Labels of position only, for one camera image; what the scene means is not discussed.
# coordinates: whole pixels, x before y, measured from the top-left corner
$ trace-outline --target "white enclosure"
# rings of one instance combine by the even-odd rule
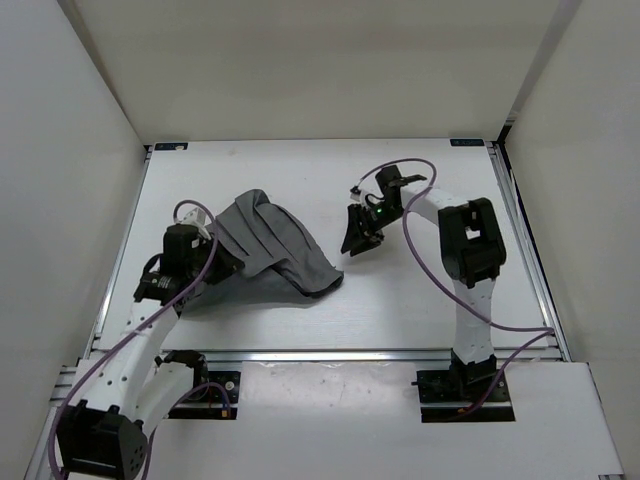
[[[145,143],[495,140],[558,0],[76,0]]]
[[[640,3],[583,2],[507,139],[575,360],[640,478]]]
[[[164,347],[242,369],[244,413],[163,423],[152,478],[596,480],[621,473],[617,453],[627,480],[640,479],[636,0],[0,3],[1,478],[24,478],[31,458],[27,480],[48,480],[38,443],[47,408],[68,391],[78,357],[114,344],[175,202],[220,211],[258,187],[308,227],[345,283],[317,304],[239,296],[185,313]],[[515,113],[506,163],[492,156],[497,144],[448,144],[495,141]],[[188,148],[155,151],[145,165],[143,144],[176,140]],[[583,363],[561,362],[555,340],[525,352],[507,370],[516,422],[421,425],[415,387],[389,393],[420,365],[446,368],[454,307],[396,226],[362,257],[338,249],[349,188],[405,156],[433,160],[439,187],[494,203],[508,250],[497,321],[557,327],[540,254],[572,360]],[[435,228],[411,225],[446,278]],[[498,358],[525,338],[494,332]],[[300,383],[320,385],[318,365],[282,363],[336,355],[390,362],[390,376],[372,375],[384,380],[372,383],[384,415],[351,388],[371,380],[354,364],[332,365],[342,387],[325,390]],[[281,370],[272,377],[249,360]],[[336,398],[340,408],[318,404]]]
[[[58,6],[0,5],[0,477],[22,478],[125,232],[144,149]]]

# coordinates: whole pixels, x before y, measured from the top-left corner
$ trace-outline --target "gray fabric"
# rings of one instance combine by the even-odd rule
[[[243,262],[240,275],[252,278],[272,268],[300,293],[319,297],[342,282],[307,229],[289,212],[249,190],[216,218],[220,242]]]

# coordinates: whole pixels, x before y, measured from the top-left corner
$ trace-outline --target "purple cable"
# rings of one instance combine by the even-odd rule
[[[116,343],[111,350],[106,352],[104,356],[102,356],[95,364],[93,364],[91,368],[87,370],[87,373],[85,373],[80,378],[80,380],[78,380],[76,384],[73,387],[71,387],[71,390],[69,391],[68,395],[65,397],[65,399],[62,401],[62,403],[58,407],[56,416],[53,419],[53,424],[51,425],[51,431],[49,432],[49,438],[47,441],[47,456],[49,458],[49,467],[51,468],[51,473],[53,474],[53,477],[55,478],[55,480],[65,480],[64,473],[61,471],[60,467],[58,466],[58,461],[56,459],[56,445],[55,445],[56,430],[58,429],[58,425],[60,424],[60,419],[62,418],[62,414],[65,408],[69,406],[69,403],[73,399],[74,395],[78,393],[78,390],[80,390],[80,388],[82,388],[82,386],[85,383],[87,383],[89,378],[91,378],[91,376],[94,373],[96,373],[111,358],[113,358],[116,353],[122,350],[131,340],[133,340],[138,335],[138,332],[145,330],[149,325],[155,322],[163,313],[165,313],[167,310],[172,308],[176,303],[178,303],[188,293],[190,293],[191,290],[193,290],[202,281],[207,271],[209,270],[209,267],[213,263],[213,258],[215,256],[216,249],[218,248],[218,224],[216,223],[215,217],[213,216],[211,211],[200,202],[197,202],[195,200],[182,200],[178,202],[178,204],[173,209],[174,218],[176,218],[178,210],[183,205],[195,205],[196,207],[201,208],[211,220],[213,229],[214,229],[213,231],[214,239],[213,239],[213,245],[211,247],[211,252],[209,252],[209,257],[207,258],[207,261],[205,262],[204,267],[202,267],[202,270],[200,271],[198,276],[193,280],[193,282],[191,282],[184,290],[182,290],[178,295],[176,295],[169,302],[167,302],[166,305],[158,309],[156,313],[154,313],[149,318],[147,318],[144,322],[138,325],[138,327],[133,332],[129,333],[126,337],[124,337],[122,340]]]
[[[173,406],[175,407],[179,403],[184,402],[187,398],[189,398],[194,393],[199,392],[204,388],[207,388],[208,390],[211,387],[214,387],[220,390],[220,394],[222,395],[222,399],[224,400],[223,405],[227,406],[227,414],[229,415],[229,418],[231,418],[231,402],[229,401],[229,396],[227,395],[227,391],[224,388],[222,388],[222,386],[219,383],[216,383],[216,382],[202,383],[197,387],[192,388],[187,393],[185,393],[180,398],[180,400],[178,400]],[[147,480],[147,476],[149,475],[149,468],[151,467],[151,453],[153,453],[153,439],[155,437],[156,437],[156,431],[154,430],[153,432],[151,432],[151,435],[149,435],[149,443],[147,444],[147,457],[144,459],[144,470],[142,471],[142,476],[140,477],[140,480]]]
[[[413,258],[416,259],[416,262],[418,262],[418,265],[420,266],[422,271],[427,275],[427,277],[429,277],[429,279],[436,285],[436,287],[438,287],[447,297],[449,297],[451,300],[453,300],[455,303],[460,305],[462,308],[467,310],[469,313],[471,313],[472,315],[474,315],[478,319],[482,320],[487,325],[490,325],[490,326],[492,326],[494,328],[497,328],[498,330],[504,330],[506,332],[525,332],[525,333],[542,332],[540,335],[537,335],[536,337],[534,337],[533,339],[527,341],[521,347],[516,349],[504,361],[504,363],[502,364],[502,366],[500,367],[500,369],[498,370],[498,372],[494,376],[493,381],[489,385],[489,388],[487,389],[487,391],[473,405],[471,405],[471,407],[469,407],[469,409],[467,409],[464,413],[462,413],[460,415],[457,415],[456,417],[453,417],[453,418],[450,419],[450,420],[458,420],[459,418],[465,417],[465,416],[475,412],[476,410],[478,410],[484,404],[484,402],[487,400],[487,398],[489,398],[489,396],[491,395],[493,390],[498,385],[500,379],[504,375],[504,371],[507,368],[507,365],[509,365],[513,361],[513,359],[515,359],[521,352],[523,352],[525,349],[527,349],[529,346],[531,346],[532,344],[534,344],[538,340],[543,339],[547,335],[553,335],[554,334],[554,330],[551,327],[509,327],[509,326],[506,326],[506,325],[500,325],[498,323],[495,323],[495,322],[491,321],[491,319],[489,317],[487,317],[487,316],[481,314],[480,312],[476,311],[471,305],[468,305],[463,300],[458,298],[440,280],[438,280],[438,278],[429,269],[427,264],[424,262],[424,260],[422,259],[422,257],[418,253],[418,250],[416,249],[416,247],[415,247],[415,245],[413,243],[413,240],[411,239],[411,234],[409,233],[409,225],[408,225],[408,222],[407,222],[408,217],[409,217],[409,213],[411,213],[411,207],[413,206],[413,204],[419,198],[426,196],[431,191],[431,189],[433,189],[433,185],[435,184],[436,177],[438,176],[438,169],[436,168],[436,166],[432,162],[430,162],[429,160],[425,160],[425,159],[422,159],[422,158],[404,158],[402,160],[392,160],[390,162],[385,162],[382,165],[378,165],[376,168],[374,168],[372,170],[369,170],[367,173],[365,173],[360,178],[360,182],[358,183],[358,186],[364,181],[364,179],[369,177],[371,174],[377,172],[381,168],[387,167],[389,165],[395,165],[397,163],[405,163],[405,162],[424,163],[426,165],[429,165],[429,167],[431,168],[431,170],[433,172],[433,177],[431,178],[431,180],[429,180],[429,183],[427,184],[427,187],[424,190],[422,190],[422,191],[418,192],[417,194],[415,194],[413,197],[411,197],[411,199],[407,203],[407,206],[404,209],[404,213],[402,214],[402,231],[404,233],[404,238],[407,241],[407,245],[409,246],[409,250],[411,251],[411,254],[413,255]]]

